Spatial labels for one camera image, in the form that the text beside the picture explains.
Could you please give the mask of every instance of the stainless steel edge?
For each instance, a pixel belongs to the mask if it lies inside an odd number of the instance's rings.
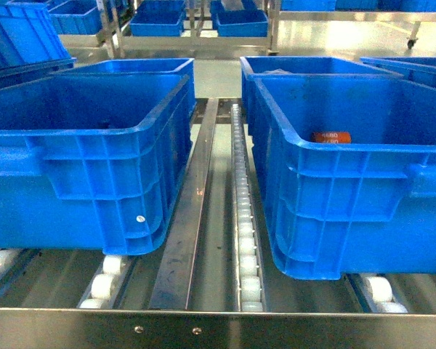
[[[280,20],[345,22],[436,22],[436,12],[292,12],[281,11]]]
[[[177,207],[169,227],[165,251],[150,298],[150,309],[187,309],[206,198],[218,99],[210,99],[190,159]]]

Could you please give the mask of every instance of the blue plastic crate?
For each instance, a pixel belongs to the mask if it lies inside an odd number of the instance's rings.
[[[436,88],[436,57],[362,57],[361,60],[403,74],[410,81]]]
[[[401,11],[436,12],[436,0],[402,0]]]
[[[255,86],[254,79],[278,77],[285,79],[294,74],[395,74],[384,69],[332,57],[242,57],[242,103],[247,112],[249,134],[252,135],[255,115],[253,112]]]
[[[74,68],[59,72],[61,74],[123,74],[132,75],[133,73],[146,74],[177,74],[189,76],[189,114],[192,117],[195,109],[195,89],[194,89],[194,59],[192,58],[166,58],[154,60],[107,60],[105,62],[83,67]]]
[[[181,36],[185,12],[138,12],[129,26],[133,36]]]
[[[266,37],[268,17],[262,10],[220,12],[217,27],[219,36]]]
[[[102,30],[100,13],[94,4],[69,0],[50,10],[59,34],[94,35]]]
[[[191,149],[188,79],[53,76],[0,89],[0,247],[158,248]]]
[[[336,0],[282,0],[283,11],[334,11]]]
[[[137,11],[181,12],[186,8],[185,0],[144,0]]]
[[[46,4],[48,9],[62,4],[65,0],[11,0],[8,4]]]
[[[402,0],[379,0],[378,8],[383,11],[399,11]]]
[[[45,5],[0,5],[0,69],[68,58]]]
[[[374,11],[378,8],[378,0],[336,0],[336,9]]]
[[[386,76],[255,84],[253,154],[278,268],[436,273],[436,89]],[[329,131],[352,144],[309,141]]]
[[[74,61],[70,58],[0,69],[0,89],[41,79],[51,72],[72,68]]]

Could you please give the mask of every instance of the roller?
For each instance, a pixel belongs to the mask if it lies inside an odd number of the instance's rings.
[[[242,311],[247,313],[261,313],[263,304],[261,302],[242,302]]]
[[[386,278],[382,276],[369,276],[364,278],[363,282],[375,303],[392,301],[391,284]]]
[[[258,276],[246,276],[241,279],[241,299],[243,302],[260,302],[260,279]]]
[[[103,259],[103,273],[120,275],[126,266],[127,257],[118,255],[108,255]]]
[[[254,238],[239,238],[239,254],[255,254]]]
[[[257,257],[250,255],[239,256],[239,271],[241,277],[257,276]]]
[[[84,300],[79,306],[79,309],[106,309],[107,306],[107,300],[96,300],[91,298],[90,300]]]
[[[92,286],[92,298],[109,300],[113,296],[113,291],[118,283],[118,276],[113,274],[99,274],[95,276]]]
[[[376,307],[380,313],[408,313],[406,307],[395,302],[379,302]]]
[[[254,226],[250,218],[247,222],[238,222],[238,233],[240,238],[251,238],[254,236]]]
[[[8,269],[20,253],[19,249],[2,249],[0,250],[0,273]]]

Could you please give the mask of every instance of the bolt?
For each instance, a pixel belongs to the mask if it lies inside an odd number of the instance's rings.
[[[139,334],[144,333],[144,327],[142,327],[142,326],[135,326],[134,332],[139,333]]]
[[[202,329],[200,327],[194,327],[192,329],[192,333],[195,334],[196,336],[202,334]]]

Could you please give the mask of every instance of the crate rim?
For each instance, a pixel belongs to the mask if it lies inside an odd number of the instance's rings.
[[[142,58],[142,59],[129,59],[129,60],[103,60],[102,62],[97,62],[91,65],[85,65],[84,67],[80,67],[80,68],[85,68],[85,67],[92,67],[95,65],[102,65],[105,64],[106,62],[116,62],[116,61],[122,61],[122,62],[129,62],[129,61],[151,61],[151,58]],[[55,71],[52,73],[52,75],[86,75],[86,76],[99,76],[99,75],[105,75],[105,74],[110,74],[110,75],[156,75],[159,73],[162,74],[173,74],[173,73],[178,73],[179,71],[181,71],[181,69],[183,69],[186,65],[190,64],[190,63],[194,63],[194,58],[156,58],[156,61],[165,61],[165,60],[184,60],[184,63],[181,65],[178,65],[177,68],[175,68],[172,71],[120,71],[120,72],[77,72],[75,70],[77,70],[78,67],[76,68],[69,68],[69,69],[65,69],[63,71]]]
[[[5,87],[5,89],[14,89],[17,87],[22,87],[28,84],[35,84],[39,81],[47,81],[54,79],[55,76],[47,77],[43,79],[38,79],[34,81],[25,82],[24,84],[18,84],[10,87]],[[176,94],[187,85],[190,77],[184,75],[177,83],[177,85],[162,99],[158,104],[152,108],[152,110],[145,116],[140,123],[133,127],[128,127],[124,129],[25,129],[25,130],[5,130],[0,129],[0,137],[16,137],[16,136],[116,136],[116,135],[126,135],[133,134],[136,132],[145,131],[151,128],[157,121],[158,116],[166,109],[166,106],[174,99]]]
[[[83,16],[87,16],[88,14],[90,14],[91,12],[93,12],[93,11],[95,11],[95,10],[98,10],[98,9],[97,9],[97,5],[95,5],[95,6],[92,7],[89,11],[87,11],[87,12],[85,12],[85,13],[83,13],[83,14],[52,13],[53,10],[57,9],[57,8],[60,7],[60,6],[63,6],[63,5],[65,5],[65,4],[67,4],[68,2],[72,2],[72,1],[74,1],[74,2],[76,2],[76,3],[79,3],[77,0],[67,0],[67,1],[65,1],[65,2],[62,2],[61,4],[55,6],[54,8],[49,9],[49,14],[50,14],[50,16],[54,16],[54,17],[65,17],[65,16],[71,16],[71,17],[83,17]]]
[[[277,56],[277,57],[265,57],[265,56],[244,56],[244,57],[240,57],[239,60],[241,61],[241,67],[242,67],[242,71],[244,72],[245,76],[248,76],[250,79],[254,79],[255,76],[271,76],[272,74],[265,74],[265,73],[255,73],[254,70],[252,69],[251,65],[248,62],[248,58],[261,58],[261,59],[268,59],[268,60],[274,60],[275,58],[301,58],[301,59],[329,59],[329,60],[339,60],[345,63],[352,63],[354,65],[359,65],[360,67],[364,67],[364,68],[373,68],[375,71],[381,71],[384,72],[384,75],[386,76],[403,76],[403,74],[399,74],[396,73],[394,71],[388,71],[387,69],[383,69],[383,68],[377,68],[377,67],[372,67],[371,65],[366,65],[366,64],[362,64],[359,62],[354,62],[352,60],[345,60],[343,58],[338,58],[338,57],[329,57],[329,56]],[[284,76],[301,76],[301,75],[324,75],[324,76],[338,76],[340,74],[338,73],[313,73],[313,74],[309,74],[309,73],[291,73],[291,74],[281,74],[278,75],[278,77],[284,77]],[[350,74],[342,74],[343,76],[349,76],[349,75],[361,75],[361,76],[367,76],[369,75],[368,73],[350,73]]]
[[[360,60],[368,64],[377,64],[378,61],[386,62],[387,64],[393,67],[399,67],[399,68],[404,68],[403,65],[407,65],[408,67],[413,68],[416,71],[422,71],[425,73],[436,73],[436,65],[412,63],[407,61],[396,60],[395,58],[417,58],[417,59],[431,58],[432,59],[436,57],[361,57]]]
[[[412,81],[402,80],[390,78],[388,76],[378,76],[378,79],[388,79],[395,80],[399,84],[411,84],[420,86],[425,89],[435,90],[434,87],[428,87],[426,85],[417,84]],[[289,120],[286,118],[285,113],[280,109],[279,105],[274,100],[268,88],[264,85],[264,81],[269,79],[255,79],[255,84],[257,86],[257,94],[263,97],[265,104],[270,109],[272,115],[274,115],[278,128],[282,132],[284,139],[300,148],[305,148],[312,151],[357,151],[357,152],[365,152],[368,151],[370,153],[378,153],[388,151],[391,153],[429,153],[432,151],[436,153],[436,145],[404,145],[404,144],[323,144],[323,143],[313,143],[307,140],[302,139]]]

